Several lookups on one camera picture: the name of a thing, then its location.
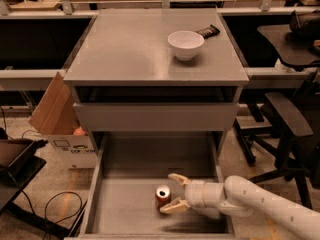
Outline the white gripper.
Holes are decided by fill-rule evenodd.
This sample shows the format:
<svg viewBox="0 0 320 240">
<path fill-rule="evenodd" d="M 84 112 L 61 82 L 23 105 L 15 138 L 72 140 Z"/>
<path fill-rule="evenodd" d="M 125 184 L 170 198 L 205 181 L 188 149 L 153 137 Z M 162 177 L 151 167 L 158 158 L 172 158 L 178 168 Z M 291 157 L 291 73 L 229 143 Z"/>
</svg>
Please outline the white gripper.
<svg viewBox="0 0 320 240">
<path fill-rule="evenodd" d="M 225 199 L 224 186 L 222 183 L 205 182 L 202 180 L 191 180 L 184 175 L 170 173 L 168 178 L 177 182 L 184 188 L 186 200 L 180 197 L 162 206 L 160 212 L 163 214 L 175 214 L 192 208 L 217 208 Z"/>
</svg>

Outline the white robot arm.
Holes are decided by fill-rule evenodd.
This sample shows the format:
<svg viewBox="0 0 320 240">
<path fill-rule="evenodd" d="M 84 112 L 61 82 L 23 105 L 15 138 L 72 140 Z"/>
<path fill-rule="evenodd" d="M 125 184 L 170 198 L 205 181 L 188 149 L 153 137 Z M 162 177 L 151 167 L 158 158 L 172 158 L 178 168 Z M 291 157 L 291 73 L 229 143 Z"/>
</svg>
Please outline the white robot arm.
<svg viewBox="0 0 320 240">
<path fill-rule="evenodd" d="M 318 212 L 273 194 L 243 177 L 229 176 L 223 183 L 192 180 L 175 173 L 169 174 L 168 178 L 182 186 L 184 199 L 177 197 L 162 206 L 161 213 L 193 209 L 207 216 L 219 211 L 228 216 L 247 217 L 256 209 L 302 240 L 320 240 Z"/>
</svg>

